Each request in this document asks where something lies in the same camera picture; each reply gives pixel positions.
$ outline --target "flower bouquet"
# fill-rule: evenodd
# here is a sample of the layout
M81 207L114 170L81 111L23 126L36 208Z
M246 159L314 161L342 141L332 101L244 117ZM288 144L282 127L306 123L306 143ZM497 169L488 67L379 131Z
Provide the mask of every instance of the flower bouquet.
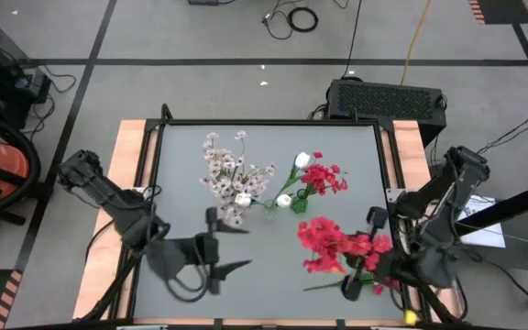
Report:
M207 185L219 198L218 217L223 218L229 226L242 225L242 214L266 191L269 177L273 176L277 169L271 162L264 169L250 165L246 171L246 137L245 131L236 133L235 139L242 143L239 157L229 149L215 148L215 140L219 138L216 133L209 133L203 143L203 157L209 167L209 176L199 181Z
M311 259L306 259L302 264L307 271L346 273L343 260L351 268L361 270L353 279L358 281L360 286L374 283L374 293L382 293L382 284L375 282L372 271L376 270L380 255L392 249L388 236L377 235L371 239L369 235L361 232L346 235L332 220L319 216L313 218L310 224L299 223L297 237L304 248L313 252ZM340 286L345 281L347 280L305 290ZM383 284L398 289L396 280L386 279Z
M307 211L309 196L317 193L324 196L328 189L333 193L347 190L346 179L342 177L339 180L340 178L338 178L338 175L342 173L339 166L333 164L326 167L317 164L317 160L323 157L323 153L320 151L316 151L313 157L313 164L309 164L311 156L305 152L301 152L295 157L289 177L274 198L277 206L290 207L294 213L301 214ZM304 183L305 187L297 190L297 192L282 193L296 182Z

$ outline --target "white tulip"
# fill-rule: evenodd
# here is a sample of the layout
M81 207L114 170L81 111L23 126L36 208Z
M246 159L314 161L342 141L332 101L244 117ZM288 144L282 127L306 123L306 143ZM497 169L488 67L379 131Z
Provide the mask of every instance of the white tulip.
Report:
M250 204L252 204L252 195L249 193L239 193L236 195L236 199L234 200L236 205L241 207L248 207Z
M308 155L305 152L301 152L297 155L297 158L294 159L294 166L297 167L299 170L304 170L307 168L307 165L309 165L309 160L311 159L311 156Z
M281 208L287 208L291 206L291 200L291 197L288 194L284 193L276 199L276 205Z

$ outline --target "white cable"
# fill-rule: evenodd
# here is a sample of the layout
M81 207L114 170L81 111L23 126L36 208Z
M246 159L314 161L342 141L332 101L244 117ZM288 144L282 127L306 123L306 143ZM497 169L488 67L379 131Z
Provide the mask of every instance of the white cable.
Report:
M508 238L512 238L512 239L516 239L516 240L520 240L522 242L526 242L528 243L528 239L524 239L524 238L520 238L520 237L517 237L517 236L511 236L511 235L507 235L507 234L501 234L501 233L497 233L493 230L489 230L489 229L486 229L486 228L480 228L480 227L476 227L476 226L473 226L473 225L466 225L466 224L462 224L461 222L457 221L456 224L460 225L460 226L466 226L468 228L473 228L473 229L477 229L477 230L484 230L486 232L489 232L489 233L492 233L492 234L496 234L496 235L500 235L500 236L504 236L504 237L508 237Z

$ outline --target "red flower bouquet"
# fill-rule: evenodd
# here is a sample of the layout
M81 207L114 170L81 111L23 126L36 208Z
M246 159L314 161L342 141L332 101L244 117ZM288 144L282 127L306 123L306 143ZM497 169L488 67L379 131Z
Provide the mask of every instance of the red flower bouquet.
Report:
M304 248L310 249L317 258L306 259L303 266L309 272L327 271L345 273L342 257L363 257L363 269L367 272L375 270L380 262L380 255L392 249L391 239L386 235L376 235L373 240L367 234L346 235L339 225L332 220L319 216L309 224L299 223L297 237ZM372 283L371 274L362 274L365 283ZM376 293L382 288L377 284Z
M275 197L277 206L290 207L294 213L300 214L306 212L307 198L310 195L319 193L319 195L324 196L327 190L331 190L333 193L347 190L346 179L338 177L342 175L339 166L333 164L326 167L316 163L322 157L321 151L314 152L312 164L310 164L312 157L307 153L301 152L295 157L291 174ZM304 183L305 187L299 189L297 193L282 194L283 191L298 181Z

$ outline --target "black box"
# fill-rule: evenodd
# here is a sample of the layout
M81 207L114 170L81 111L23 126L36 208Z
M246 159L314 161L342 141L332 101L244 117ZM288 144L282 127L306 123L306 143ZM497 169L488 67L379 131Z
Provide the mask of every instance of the black box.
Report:
M426 147L446 127L446 99L441 90L383 83L333 80L327 95L329 119L416 120Z

